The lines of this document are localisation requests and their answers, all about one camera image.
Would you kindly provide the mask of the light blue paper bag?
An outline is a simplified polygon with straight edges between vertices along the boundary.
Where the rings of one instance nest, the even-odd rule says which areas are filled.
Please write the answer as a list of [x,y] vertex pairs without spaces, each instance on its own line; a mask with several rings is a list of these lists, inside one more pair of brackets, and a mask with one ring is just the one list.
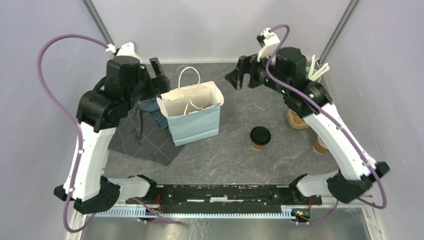
[[[184,71],[196,72],[198,82],[181,86]],[[219,134],[221,106],[225,99],[214,81],[201,82],[198,70],[184,68],[178,77],[177,88],[156,98],[161,113],[168,121],[168,129],[176,146],[182,146]],[[214,104],[200,110],[200,107]]]

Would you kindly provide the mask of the brown paper coffee cup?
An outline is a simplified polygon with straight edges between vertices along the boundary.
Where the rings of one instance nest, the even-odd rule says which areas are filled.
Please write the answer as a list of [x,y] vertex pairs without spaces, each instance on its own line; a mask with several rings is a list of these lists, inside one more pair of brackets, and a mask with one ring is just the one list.
[[251,138],[250,142],[251,142],[251,146],[255,150],[261,150],[270,142],[270,140],[271,140],[270,138],[265,139],[265,140],[257,140],[255,138]]

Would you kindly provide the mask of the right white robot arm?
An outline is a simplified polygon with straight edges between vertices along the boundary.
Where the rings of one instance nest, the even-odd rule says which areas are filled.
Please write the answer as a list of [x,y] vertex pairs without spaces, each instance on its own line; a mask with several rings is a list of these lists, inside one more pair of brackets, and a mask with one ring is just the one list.
[[307,58],[299,48],[278,50],[269,72],[267,61],[259,59],[257,54],[242,55],[235,69],[224,78],[237,89],[248,74],[249,88],[263,85],[281,94],[287,107],[317,133],[338,165],[337,171],[297,177],[291,182],[295,187],[289,189],[289,199],[302,204],[310,196],[330,194],[345,204],[359,200],[377,181],[376,176],[382,178],[390,171],[389,165],[376,161],[360,146],[325,87],[307,78]]

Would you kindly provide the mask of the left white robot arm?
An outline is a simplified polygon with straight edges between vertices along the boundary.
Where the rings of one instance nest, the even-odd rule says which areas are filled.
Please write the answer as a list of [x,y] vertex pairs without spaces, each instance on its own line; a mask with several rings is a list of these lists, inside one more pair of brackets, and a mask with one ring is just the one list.
[[139,100],[167,93],[170,81],[158,58],[150,60],[155,77],[133,56],[117,55],[106,64],[105,76],[79,100],[76,113],[77,142],[66,182],[54,188],[54,195],[81,214],[108,211],[117,202],[139,198],[153,203],[157,190],[144,175],[121,179],[103,176],[108,147],[122,119]]

